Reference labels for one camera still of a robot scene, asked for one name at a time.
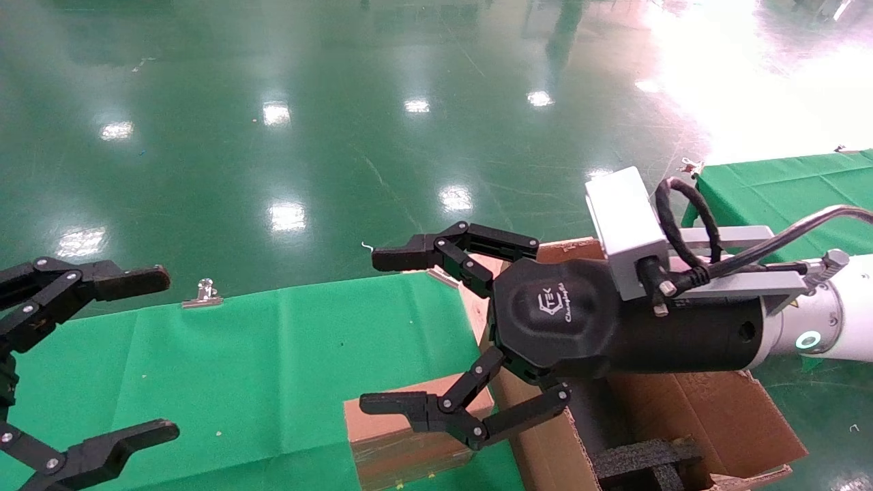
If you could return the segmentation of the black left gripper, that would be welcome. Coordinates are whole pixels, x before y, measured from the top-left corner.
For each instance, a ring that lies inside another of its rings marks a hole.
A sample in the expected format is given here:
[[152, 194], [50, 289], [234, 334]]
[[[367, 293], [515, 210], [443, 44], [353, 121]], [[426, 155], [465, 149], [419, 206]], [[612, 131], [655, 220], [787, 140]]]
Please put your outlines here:
[[[1, 273], [1, 407], [16, 403], [16, 360], [47, 338], [59, 324], [92, 301], [118, 301], [161, 293], [171, 287], [162, 265], [125, 270], [112, 261], [72, 264], [36, 258]], [[59, 451], [8, 422], [1, 423], [2, 451], [31, 467], [21, 490], [83, 490], [117, 479], [130, 457], [174, 441], [180, 429], [166, 419], [88, 438]]]

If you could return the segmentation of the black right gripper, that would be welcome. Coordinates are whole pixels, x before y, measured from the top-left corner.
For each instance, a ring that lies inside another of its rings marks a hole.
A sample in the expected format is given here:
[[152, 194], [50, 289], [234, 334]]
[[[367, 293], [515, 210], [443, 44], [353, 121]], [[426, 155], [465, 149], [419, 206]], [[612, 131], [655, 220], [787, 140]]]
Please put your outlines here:
[[[479, 451], [554, 419], [572, 397], [565, 383], [557, 383], [478, 419], [468, 407], [502, 367], [524, 381], [738, 371], [750, 367], [760, 351], [764, 315], [757, 299], [671, 308], [658, 317], [646, 299], [621, 298], [604, 261], [543, 264], [533, 261], [538, 249], [534, 237], [468, 222], [415, 234], [399, 248], [374, 248], [377, 271], [439, 267], [478, 297], [490, 297], [490, 339], [496, 348], [484, 351], [442, 396], [365, 393], [359, 409], [402, 415], [413, 432], [448, 433]], [[471, 254], [514, 263], [494, 279]]]

